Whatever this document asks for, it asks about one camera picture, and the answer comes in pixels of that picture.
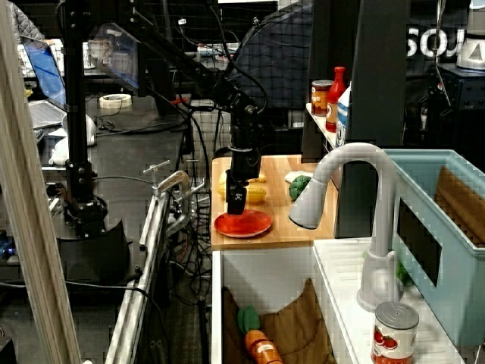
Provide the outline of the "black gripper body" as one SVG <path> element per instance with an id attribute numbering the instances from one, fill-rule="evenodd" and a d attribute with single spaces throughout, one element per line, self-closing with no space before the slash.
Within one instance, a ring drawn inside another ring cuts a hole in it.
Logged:
<path id="1" fill-rule="evenodd" d="M 261 169 L 261 153 L 257 148 L 241 149 L 235 146 L 230 147 L 231 164 L 228 175 L 230 186 L 244 185 L 251 179 L 259 177 Z"/>

